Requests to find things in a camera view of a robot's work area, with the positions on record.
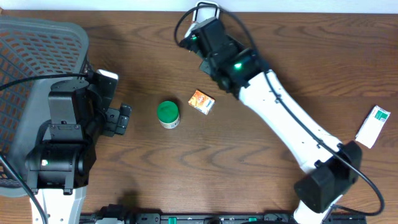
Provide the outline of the orange small carton box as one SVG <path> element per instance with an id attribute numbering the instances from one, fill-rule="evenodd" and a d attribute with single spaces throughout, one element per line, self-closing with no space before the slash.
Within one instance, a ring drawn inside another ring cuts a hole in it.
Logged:
<path id="1" fill-rule="evenodd" d="M 189 99 L 188 104 L 203 114 L 207 115 L 215 104 L 215 99 L 196 90 L 192 97 Z"/>

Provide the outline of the green lid white jar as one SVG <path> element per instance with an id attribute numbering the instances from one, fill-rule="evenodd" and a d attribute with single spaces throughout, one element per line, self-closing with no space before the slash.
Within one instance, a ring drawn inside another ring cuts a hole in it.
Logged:
<path id="1" fill-rule="evenodd" d="M 161 102 L 157 108 L 157 117 L 164 128 L 176 128 L 180 122 L 178 106 L 172 101 Z"/>

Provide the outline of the white blue medicine box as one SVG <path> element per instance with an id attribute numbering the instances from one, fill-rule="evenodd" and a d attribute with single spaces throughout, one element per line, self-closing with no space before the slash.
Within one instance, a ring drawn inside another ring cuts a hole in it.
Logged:
<path id="1" fill-rule="evenodd" d="M 372 148 L 390 114 L 380 106 L 374 106 L 357 132 L 355 140 L 369 149 Z"/>

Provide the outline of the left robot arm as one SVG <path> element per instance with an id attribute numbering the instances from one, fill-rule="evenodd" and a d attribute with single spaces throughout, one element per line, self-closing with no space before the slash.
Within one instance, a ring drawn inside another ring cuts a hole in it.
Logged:
<path id="1" fill-rule="evenodd" d="M 44 223 L 78 223 L 96 143 L 123 135 L 132 108 L 110 108 L 118 80 L 63 80 L 50 87 L 49 139 L 41 139 L 25 159 L 32 211 Z"/>

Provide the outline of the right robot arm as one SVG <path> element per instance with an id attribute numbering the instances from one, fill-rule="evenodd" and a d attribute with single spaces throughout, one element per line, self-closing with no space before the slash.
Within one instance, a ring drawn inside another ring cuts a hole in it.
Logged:
<path id="1" fill-rule="evenodd" d="M 294 185 L 300 202 L 293 221 L 322 223 L 361 177 L 361 148 L 353 141 L 343 144 L 317 124 L 286 92 L 257 48 L 230 36 L 217 17 L 193 21 L 178 46 L 202 58 L 201 70 L 286 145 L 305 173 Z"/>

